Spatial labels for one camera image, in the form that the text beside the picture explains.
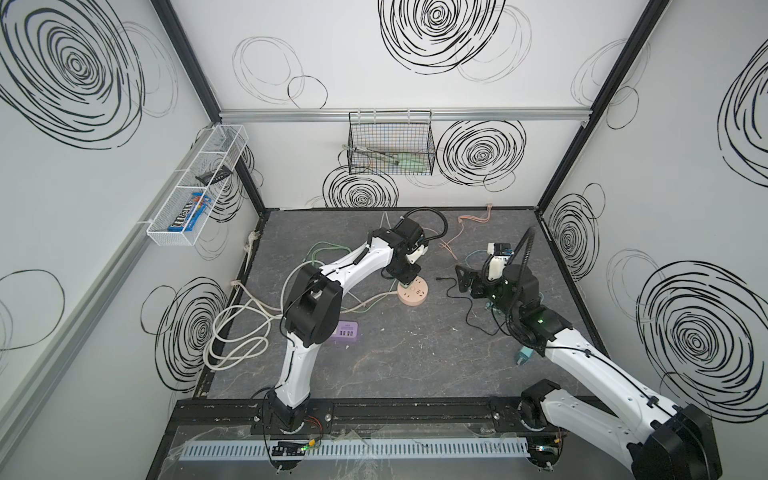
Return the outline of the round pink power strip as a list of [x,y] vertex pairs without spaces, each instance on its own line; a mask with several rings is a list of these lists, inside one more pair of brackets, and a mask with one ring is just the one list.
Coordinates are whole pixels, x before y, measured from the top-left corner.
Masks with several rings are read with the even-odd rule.
[[427,298],[428,292],[428,284],[421,277],[416,278],[408,286],[399,284],[397,287],[397,297],[399,301],[408,307],[422,305]]

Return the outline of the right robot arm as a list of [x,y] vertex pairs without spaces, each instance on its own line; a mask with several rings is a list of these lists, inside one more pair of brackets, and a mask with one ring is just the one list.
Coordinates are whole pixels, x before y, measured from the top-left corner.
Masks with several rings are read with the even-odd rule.
[[541,380],[525,390],[518,407],[530,430],[559,427],[610,455],[636,479],[718,479],[723,474],[712,420],[694,405],[677,405],[601,353],[556,311],[546,307],[538,279],[508,264],[489,278],[483,270],[456,268],[460,292],[488,300],[505,315],[505,330],[561,367],[601,402],[595,407],[559,384]]

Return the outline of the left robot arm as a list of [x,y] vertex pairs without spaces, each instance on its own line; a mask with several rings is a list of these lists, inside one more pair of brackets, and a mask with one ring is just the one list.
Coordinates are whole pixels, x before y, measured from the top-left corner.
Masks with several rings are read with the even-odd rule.
[[276,386],[266,394],[281,429],[294,432],[303,425],[319,348],[338,326],[344,296],[380,270],[402,285],[412,283],[429,242],[423,228],[403,216],[392,228],[369,232],[361,246],[340,259],[299,269],[284,302],[282,327],[287,345],[282,369]]

